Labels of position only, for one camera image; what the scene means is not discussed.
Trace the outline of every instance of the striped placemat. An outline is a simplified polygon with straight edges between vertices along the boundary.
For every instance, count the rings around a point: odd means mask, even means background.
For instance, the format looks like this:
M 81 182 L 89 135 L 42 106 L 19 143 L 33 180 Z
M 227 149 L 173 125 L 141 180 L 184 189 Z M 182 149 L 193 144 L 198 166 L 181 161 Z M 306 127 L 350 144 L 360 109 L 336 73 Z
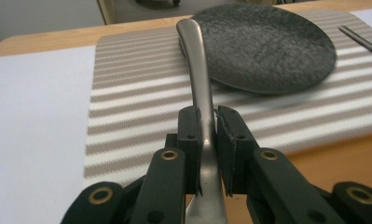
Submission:
M 338 61 L 317 87 L 258 96 L 213 82 L 214 104 L 238 110 L 261 147 L 294 152 L 372 133 L 372 53 L 338 30 L 347 25 L 372 42 L 372 28 L 350 13 L 300 14 L 332 38 Z M 192 105 L 190 81 L 174 27 L 103 37 L 96 48 L 84 187 L 127 186 L 144 175 L 177 113 Z

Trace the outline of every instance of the black plate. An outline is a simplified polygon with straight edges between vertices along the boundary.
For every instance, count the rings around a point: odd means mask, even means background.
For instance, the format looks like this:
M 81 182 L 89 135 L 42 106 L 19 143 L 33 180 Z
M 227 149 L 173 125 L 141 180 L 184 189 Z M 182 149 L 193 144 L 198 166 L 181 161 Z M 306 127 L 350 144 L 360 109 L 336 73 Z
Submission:
M 230 4 L 196 14 L 209 76 L 256 93 L 304 90 L 336 62 L 330 38 L 314 23 L 276 7 Z

